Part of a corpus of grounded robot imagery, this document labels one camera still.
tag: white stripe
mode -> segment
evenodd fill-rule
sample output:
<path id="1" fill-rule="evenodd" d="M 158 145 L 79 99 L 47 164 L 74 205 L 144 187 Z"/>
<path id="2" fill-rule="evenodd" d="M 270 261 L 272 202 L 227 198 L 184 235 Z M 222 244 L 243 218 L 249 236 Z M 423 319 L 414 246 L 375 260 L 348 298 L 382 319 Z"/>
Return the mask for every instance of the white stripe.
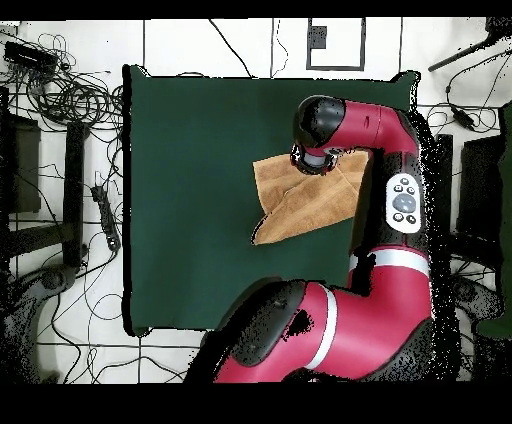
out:
<path id="1" fill-rule="evenodd" d="M 316 352 L 315 357 L 312 361 L 306 365 L 309 370 L 314 370 L 327 356 L 327 352 L 331 348 L 332 341 L 334 340 L 334 334 L 336 333 L 336 320 L 338 318 L 338 306 L 336 304 L 336 298 L 334 293 L 322 286 L 327 294 L 327 322 L 325 324 L 324 334 L 322 336 L 322 342 Z"/>
<path id="2" fill-rule="evenodd" d="M 422 274 L 429 276 L 428 261 L 421 255 L 408 250 L 384 249 L 376 250 L 370 254 L 375 254 L 375 266 L 402 266 L 414 269 Z M 349 272 L 353 271 L 357 265 L 358 258 L 350 256 Z"/>

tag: floor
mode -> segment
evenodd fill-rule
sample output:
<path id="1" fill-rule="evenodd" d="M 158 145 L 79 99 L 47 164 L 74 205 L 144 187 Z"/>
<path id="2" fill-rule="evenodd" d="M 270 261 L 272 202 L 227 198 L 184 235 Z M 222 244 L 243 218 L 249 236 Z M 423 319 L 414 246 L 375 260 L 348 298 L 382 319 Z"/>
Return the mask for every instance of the floor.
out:
<path id="1" fill-rule="evenodd" d="M 420 71 L 422 80 L 418 89 L 418 108 L 425 117 L 434 105 L 446 101 L 445 87 L 457 72 L 509 47 L 507 42 L 500 42 L 485 52 L 477 52 L 429 73 L 427 68 L 433 63 L 471 43 L 483 40 L 486 35 L 485 18 L 367 18 L 364 71 L 308 71 L 304 65 L 308 25 L 306 18 L 233 19 L 215 22 L 233 49 L 244 59 L 250 73 L 257 77 L 388 80 L 400 70 Z M 312 54 L 312 64 L 359 65 L 359 20 L 313 19 L 313 25 L 326 25 L 329 36 L 326 52 Z M 153 76 L 183 72 L 201 72 L 218 77 L 246 75 L 239 60 L 226 47 L 207 20 L 22 22 L 19 27 L 18 36 L 27 41 L 36 42 L 41 34 L 63 36 L 67 51 L 76 58 L 74 70 L 97 72 L 95 76 L 103 80 L 110 90 L 121 84 L 123 64 L 143 65 Z M 7 36 L 0 34 L 0 42 L 7 39 Z M 352 45 L 344 42 L 347 39 L 357 41 Z M 51 47 L 53 38 L 43 35 L 39 41 Z M 489 64 L 461 74 L 452 83 L 450 100 L 459 105 L 484 104 L 505 59 L 506 57 L 498 57 Z M 486 106 L 498 107 L 512 98 L 512 84 L 508 76 L 510 67 L 507 65 L 502 69 Z M 19 105 L 23 107 L 23 99 L 20 99 Z M 443 115 L 446 110 L 446 106 L 440 106 L 432 111 L 438 112 L 429 117 L 433 133 L 446 122 L 447 117 Z M 20 110 L 19 113 L 23 115 L 25 112 Z M 484 111 L 482 119 L 490 125 L 493 119 L 492 110 Z M 47 128 L 44 122 L 39 121 L 42 129 Z M 101 137 L 113 138 L 115 134 L 109 131 L 102 131 Z M 457 124 L 446 125 L 442 131 L 454 136 L 453 173 L 456 174 L 459 171 L 460 150 L 464 141 L 484 135 L 470 133 Z M 45 168 L 46 175 L 56 175 L 57 170 L 62 174 L 64 140 L 62 134 L 43 134 L 41 166 L 55 164 L 55 167 L 52 165 Z M 92 185 L 95 179 L 96 182 L 101 181 L 101 178 L 108 174 L 110 164 L 107 160 L 106 144 L 95 138 L 90 138 L 87 143 L 85 182 Z M 122 174 L 122 152 L 117 165 Z M 453 228 L 457 217 L 459 177 L 460 175 L 454 176 L 453 184 Z M 117 188 L 112 183 L 109 197 L 112 207 L 119 206 L 118 212 L 121 212 L 123 181 L 121 178 L 115 181 Z M 57 219 L 62 219 L 62 180 L 40 177 L 39 184 Z M 13 222 L 12 230 L 16 225 L 18 228 L 24 228 L 42 225 L 37 221 L 52 219 L 44 207 L 37 214 L 20 214 L 18 218 L 30 222 Z M 84 199 L 84 221 L 87 221 L 84 223 L 84 241 L 89 242 L 101 231 L 98 208 L 90 198 Z M 59 251 L 60 247 L 54 246 L 20 256 L 17 260 L 13 259 L 11 269 L 15 270 L 17 266 L 18 273 L 23 275 Z M 100 234 L 94 237 L 88 259 L 89 269 L 101 265 L 108 257 L 109 251 L 104 236 Z M 120 298 L 115 295 L 105 297 L 108 294 L 122 294 L 122 262 L 120 255 L 101 273 L 98 270 L 91 273 L 86 281 L 77 281 L 62 296 L 56 327 L 66 338 L 81 346 L 80 361 L 71 372 L 69 381 L 91 383 L 90 373 L 85 372 L 89 357 L 94 358 L 93 374 L 101 383 L 179 382 L 180 378 L 176 373 L 181 373 L 182 376 L 186 372 L 188 364 L 198 350 L 203 333 L 154 330 L 142 339 L 141 346 L 139 339 L 126 335 L 121 318 L 116 318 L 120 314 Z M 92 284 L 94 286 L 87 290 L 87 302 L 91 308 L 96 305 L 95 314 L 91 314 L 83 296 L 84 290 Z M 484 284 L 492 288 L 492 276 L 486 276 Z M 47 371 L 60 371 L 62 382 L 76 361 L 77 350 L 61 340 L 49 326 L 55 307 L 54 298 L 47 302 L 43 309 L 39 322 L 38 347 L 42 368 Z M 460 311 L 458 316 L 461 329 L 469 334 L 467 318 Z M 471 344 L 466 339 L 463 339 L 463 348 L 466 353 L 471 353 Z M 137 361 L 139 349 L 145 358 L 140 364 Z M 121 367 L 111 366 L 123 363 L 130 364 Z M 460 378 L 467 379 L 468 373 L 461 371 Z"/>

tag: white floor tile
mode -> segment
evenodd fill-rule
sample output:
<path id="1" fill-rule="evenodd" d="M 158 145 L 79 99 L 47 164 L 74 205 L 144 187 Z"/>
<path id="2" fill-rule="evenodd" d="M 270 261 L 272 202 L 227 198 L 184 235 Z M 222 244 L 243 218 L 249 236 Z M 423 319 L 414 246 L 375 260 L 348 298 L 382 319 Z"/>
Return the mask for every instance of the white floor tile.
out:
<path id="1" fill-rule="evenodd" d="M 145 345 L 195 347 L 199 346 L 204 333 L 204 331 L 157 328 L 153 329 L 151 333 L 142 340 Z"/>
<path id="2" fill-rule="evenodd" d="M 269 76 L 271 18 L 213 19 L 213 22 L 252 75 Z M 146 21 L 145 67 L 152 76 L 183 72 L 200 72 L 212 77 L 248 76 L 207 19 Z"/>
<path id="3" fill-rule="evenodd" d="M 459 50 L 483 41 L 487 36 L 485 18 L 404 18 L 402 70 L 415 70 L 421 73 L 418 88 L 418 103 L 434 105 L 446 102 L 445 89 L 450 79 L 468 66 L 510 48 L 511 42 L 500 41 L 495 46 L 479 50 L 434 72 L 429 66 L 446 59 Z M 457 77 L 450 92 L 450 101 L 460 105 L 482 105 L 499 68 L 506 57 L 481 65 Z M 509 74 L 512 60 L 501 73 L 488 101 L 489 106 L 501 106 L 510 101 L 512 88 L 503 78 Z"/>
<path id="4" fill-rule="evenodd" d="M 343 43 L 360 46 L 360 36 L 355 35 L 353 21 L 353 18 L 335 18 L 328 22 L 313 22 L 315 26 L 327 26 L 327 58 L 341 63 L 337 51 L 347 48 Z M 308 18 L 274 18 L 273 62 L 274 72 L 279 71 L 275 78 L 390 80 L 398 73 L 400 18 L 366 18 L 365 68 L 362 72 L 307 70 L 307 29 Z M 352 52 L 347 58 L 349 65 L 349 62 L 353 62 L 353 56 Z"/>
<path id="5" fill-rule="evenodd" d="M 142 383 L 180 383 L 185 377 L 197 349 L 144 348 L 142 354 L 153 362 L 143 359 L 141 364 Z"/>

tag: cloth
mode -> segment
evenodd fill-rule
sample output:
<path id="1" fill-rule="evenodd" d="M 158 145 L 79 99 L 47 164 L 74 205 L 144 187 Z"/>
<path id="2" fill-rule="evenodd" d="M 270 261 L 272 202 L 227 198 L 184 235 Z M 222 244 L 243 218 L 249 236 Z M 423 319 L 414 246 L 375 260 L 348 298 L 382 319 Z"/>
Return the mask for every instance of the cloth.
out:
<path id="1" fill-rule="evenodd" d="M 275 243 L 352 218 L 367 161 L 366 152 L 343 155 L 325 176 L 302 174 L 287 154 L 254 162 L 265 216 L 252 243 Z"/>

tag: black border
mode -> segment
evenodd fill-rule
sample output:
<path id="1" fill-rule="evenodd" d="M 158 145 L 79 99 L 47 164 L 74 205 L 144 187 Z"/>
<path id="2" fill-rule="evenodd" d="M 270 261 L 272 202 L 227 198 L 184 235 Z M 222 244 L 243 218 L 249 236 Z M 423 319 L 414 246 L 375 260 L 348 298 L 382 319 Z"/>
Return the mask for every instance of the black border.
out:
<path id="1" fill-rule="evenodd" d="M 130 65 L 123 65 L 123 94 L 122 94 L 122 115 L 123 126 L 121 130 L 121 146 L 123 149 L 123 175 L 128 182 L 128 190 L 124 190 L 125 205 L 128 205 L 127 213 L 123 214 L 123 298 L 121 300 L 121 313 L 123 315 L 124 331 L 134 337 L 135 332 L 131 319 L 132 300 L 132 250 L 131 250 L 131 209 L 132 209 L 132 151 L 130 134 L 132 129 L 131 107 L 132 107 L 132 75 Z"/>
<path id="2" fill-rule="evenodd" d="M 359 53 L 359 66 L 312 66 L 311 65 L 311 30 L 313 28 L 313 18 L 308 18 L 308 33 L 307 33 L 307 57 L 306 57 L 306 70 L 307 71 L 364 71 L 366 59 L 366 18 L 361 18 L 361 50 Z"/>

